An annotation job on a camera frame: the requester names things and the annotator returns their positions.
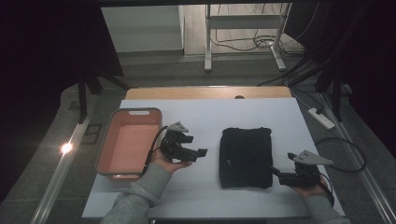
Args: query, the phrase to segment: white table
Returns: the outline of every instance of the white table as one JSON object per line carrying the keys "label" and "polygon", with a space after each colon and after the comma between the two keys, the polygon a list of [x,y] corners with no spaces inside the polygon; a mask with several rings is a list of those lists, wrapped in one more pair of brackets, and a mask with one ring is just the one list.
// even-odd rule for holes
{"label": "white table", "polygon": [[[295,99],[124,100],[120,107],[157,107],[163,113],[163,125],[181,121],[190,129],[188,135],[194,140],[183,147],[208,148],[204,158],[174,173],[161,204],[148,211],[150,218],[308,216],[300,196],[279,185],[276,176],[269,189],[222,189],[219,184],[219,141],[222,130],[229,127],[270,128],[274,166],[282,172],[293,172],[288,152],[298,154],[306,149],[318,153]],[[326,174],[322,166],[319,170]],[[82,216],[103,217],[128,187],[128,183],[113,183],[98,175]],[[344,215],[334,197],[334,209]]]}

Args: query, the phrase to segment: plastic tray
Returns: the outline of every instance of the plastic tray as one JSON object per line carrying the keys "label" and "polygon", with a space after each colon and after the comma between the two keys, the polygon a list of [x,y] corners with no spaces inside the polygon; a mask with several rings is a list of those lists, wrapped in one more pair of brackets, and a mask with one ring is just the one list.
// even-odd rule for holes
{"label": "plastic tray", "polygon": [[96,171],[113,180],[139,178],[162,118],[157,108],[116,110],[106,130]]}

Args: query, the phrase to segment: gray floor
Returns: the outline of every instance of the gray floor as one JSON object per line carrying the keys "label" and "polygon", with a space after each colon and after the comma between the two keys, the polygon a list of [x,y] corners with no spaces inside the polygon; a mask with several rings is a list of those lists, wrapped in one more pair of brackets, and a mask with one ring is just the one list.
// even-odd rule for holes
{"label": "gray floor", "polygon": [[[288,68],[298,62],[298,58],[285,58]],[[136,87],[157,86],[206,86],[234,85],[255,86],[258,83],[282,73],[269,54],[217,56],[214,58],[212,73],[204,72],[204,58],[184,57],[170,52],[121,54],[120,62],[125,74],[121,80]],[[93,179],[94,164],[99,145],[104,137],[106,124],[112,111],[117,109],[125,96],[125,91],[104,79],[105,87],[99,95],[90,125],[102,125],[98,138],[85,135],[73,160],[64,184],[49,213],[47,223],[98,223],[98,220],[81,218],[88,199]],[[314,79],[300,85],[302,90],[312,92]],[[299,97],[309,105],[314,104],[305,94]],[[336,136],[335,131],[326,131],[307,113],[300,104],[306,124],[314,141]],[[348,104],[342,100],[343,124],[351,138],[367,155],[368,167],[391,204],[396,204],[395,178],[389,174],[396,168],[396,160],[388,153],[371,130]],[[21,178],[0,206],[0,223],[28,223],[37,208],[43,193],[50,182],[60,158],[59,146],[68,141],[78,122],[78,89],[73,86],[64,91],[62,104],[55,121],[42,141],[35,156],[30,161]],[[343,167],[350,167],[351,161],[345,147],[331,141],[318,146],[319,154],[334,160]],[[383,223],[367,189],[356,174],[345,174],[327,169],[333,186],[352,223]],[[266,223],[309,223],[309,218],[269,219]]]}

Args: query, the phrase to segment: light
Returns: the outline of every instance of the light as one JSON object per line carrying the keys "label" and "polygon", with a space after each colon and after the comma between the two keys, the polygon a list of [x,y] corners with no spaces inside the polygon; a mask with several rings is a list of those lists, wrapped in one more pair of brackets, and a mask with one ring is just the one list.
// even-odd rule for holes
{"label": "light", "polygon": [[63,154],[66,154],[67,152],[71,151],[73,149],[73,145],[70,143],[65,143],[62,147],[61,147],[61,151]]}

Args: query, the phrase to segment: fingers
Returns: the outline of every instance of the fingers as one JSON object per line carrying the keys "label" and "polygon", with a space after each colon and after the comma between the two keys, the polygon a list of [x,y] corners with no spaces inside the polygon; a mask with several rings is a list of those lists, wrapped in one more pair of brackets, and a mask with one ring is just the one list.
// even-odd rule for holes
{"label": "fingers", "polygon": [[180,161],[177,163],[173,163],[177,169],[185,168],[192,165],[192,161]]}

